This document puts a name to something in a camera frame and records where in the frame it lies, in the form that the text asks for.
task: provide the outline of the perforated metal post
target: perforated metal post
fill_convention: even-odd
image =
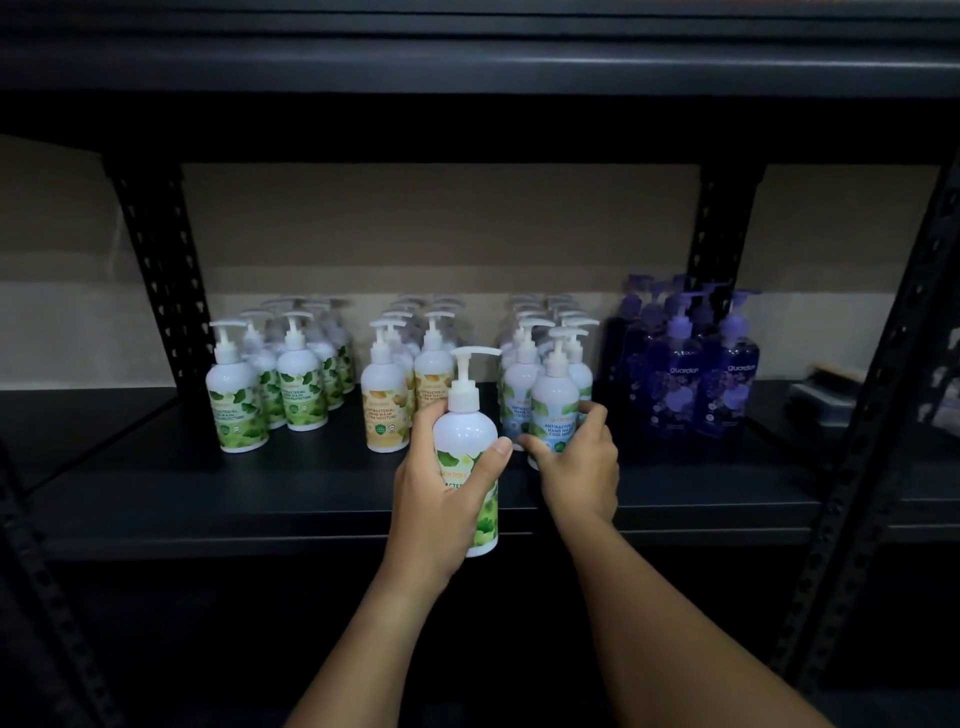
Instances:
[[[726,308],[747,239],[756,186],[764,165],[757,162],[713,163],[700,168],[700,200],[686,263],[687,290],[701,283],[726,283],[713,298],[718,315]]]
[[[37,725],[121,728],[123,715],[15,497],[15,480],[0,444],[0,648],[5,661],[26,673],[38,693],[35,702],[46,715],[32,716]]]
[[[943,168],[861,390],[833,488],[770,667],[813,692],[900,499],[909,439],[943,396],[933,372],[960,326],[960,158]]]
[[[106,157],[156,326],[182,399],[206,400],[213,365],[200,261],[193,243],[180,166],[142,158]]]

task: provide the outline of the person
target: person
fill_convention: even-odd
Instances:
[[[543,497],[573,558],[617,723],[634,728],[826,728],[827,720],[707,619],[612,525],[619,480],[607,410],[561,454],[526,435]],[[446,400],[417,414],[396,471],[383,562],[286,728],[395,726],[420,629],[472,544],[484,495],[512,452],[505,437],[447,490],[433,448]]]

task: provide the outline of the person's hand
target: person's hand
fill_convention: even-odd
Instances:
[[[394,477],[394,513],[381,570],[406,587],[436,598],[473,546],[477,517],[513,452],[494,442],[459,489],[447,488],[433,446],[433,425],[446,412],[439,400],[417,413],[410,449]]]
[[[616,485],[620,467],[616,445],[607,427],[607,408],[592,401],[580,402],[587,419],[560,454],[533,435],[522,435],[521,445],[540,467],[543,499],[554,522],[563,533],[571,522],[582,517],[613,520],[616,512]]]

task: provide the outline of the forearm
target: forearm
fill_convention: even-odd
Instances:
[[[410,657],[436,596],[381,570],[286,728],[395,726]]]
[[[558,522],[619,723],[823,728],[827,722],[600,519]]]

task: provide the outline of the white wall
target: white wall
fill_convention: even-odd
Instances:
[[[685,267],[693,166],[187,165],[211,311],[350,295],[348,327],[399,292],[458,292],[492,343],[506,293],[576,292],[602,317],[624,274]],[[866,368],[935,181],[932,167],[770,167],[740,284],[760,374]],[[94,155],[0,137],[0,388],[172,383]]]

